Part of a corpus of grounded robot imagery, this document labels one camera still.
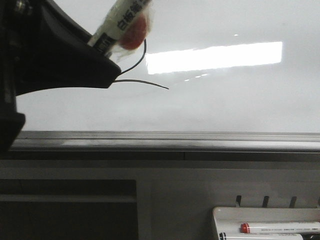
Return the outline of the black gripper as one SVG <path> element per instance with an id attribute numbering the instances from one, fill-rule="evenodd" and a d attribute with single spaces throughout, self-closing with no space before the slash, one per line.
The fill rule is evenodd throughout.
<path id="1" fill-rule="evenodd" d="M 91 35 L 53 0 L 0 2 L 0 151 L 26 122 L 17 95 L 56 88 L 107 89 L 120 67 L 87 43 Z"/>

